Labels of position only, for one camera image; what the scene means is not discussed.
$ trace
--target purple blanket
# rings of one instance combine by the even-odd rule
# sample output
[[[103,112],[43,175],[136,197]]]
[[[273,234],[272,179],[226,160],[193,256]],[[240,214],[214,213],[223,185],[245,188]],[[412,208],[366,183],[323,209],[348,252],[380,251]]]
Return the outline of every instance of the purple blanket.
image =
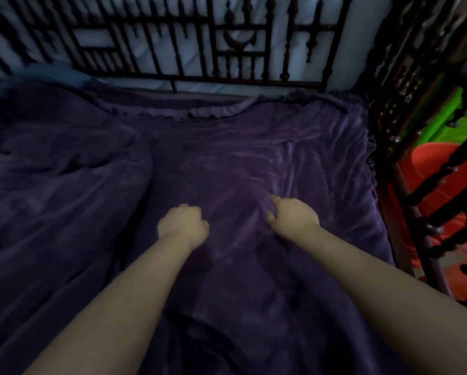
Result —
[[[297,197],[392,263],[361,100],[176,101],[99,83],[87,94],[43,86],[0,105],[0,373],[20,373],[118,273],[115,254],[130,264],[185,202],[211,235],[141,373],[410,373],[339,284],[265,223],[268,195]]]

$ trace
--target person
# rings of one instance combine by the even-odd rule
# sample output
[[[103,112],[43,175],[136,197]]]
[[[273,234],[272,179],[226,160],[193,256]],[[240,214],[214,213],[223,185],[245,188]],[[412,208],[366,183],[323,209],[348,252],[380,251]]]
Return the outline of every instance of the person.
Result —
[[[270,199],[276,214],[269,211],[267,220],[274,232],[322,264],[416,372],[467,375],[465,307],[325,231],[302,201]],[[209,225],[200,208],[183,204],[157,231],[158,241],[79,313],[25,375],[137,373],[171,287],[209,236]]]

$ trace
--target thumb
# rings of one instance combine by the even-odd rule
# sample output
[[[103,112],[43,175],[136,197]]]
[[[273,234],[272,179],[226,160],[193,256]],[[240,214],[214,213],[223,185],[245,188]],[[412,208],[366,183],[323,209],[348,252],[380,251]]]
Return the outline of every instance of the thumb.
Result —
[[[268,221],[268,224],[270,226],[272,226],[275,223],[276,217],[275,217],[274,213],[271,210],[266,212],[266,220]]]

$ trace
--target forearm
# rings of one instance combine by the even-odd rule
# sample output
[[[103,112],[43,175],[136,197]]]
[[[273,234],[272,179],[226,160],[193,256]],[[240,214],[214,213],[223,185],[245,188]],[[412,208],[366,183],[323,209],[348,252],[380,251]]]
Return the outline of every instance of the forearm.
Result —
[[[25,374],[136,373],[190,252],[179,237],[157,241],[51,342]]]
[[[316,227],[296,244],[337,279],[387,342],[420,373],[467,374],[467,309]]]

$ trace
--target hand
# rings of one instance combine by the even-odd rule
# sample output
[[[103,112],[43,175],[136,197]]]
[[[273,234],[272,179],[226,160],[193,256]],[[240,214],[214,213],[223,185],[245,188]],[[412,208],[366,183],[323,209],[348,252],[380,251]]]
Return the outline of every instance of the hand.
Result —
[[[315,211],[303,201],[296,198],[281,198],[270,196],[277,215],[268,211],[267,220],[275,233],[294,242],[308,229],[320,227],[320,221]]]
[[[190,249],[195,250],[209,237],[209,224],[202,219],[202,211],[199,207],[189,207],[181,204],[178,208],[171,209],[157,225],[159,239],[178,235],[185,239]]]

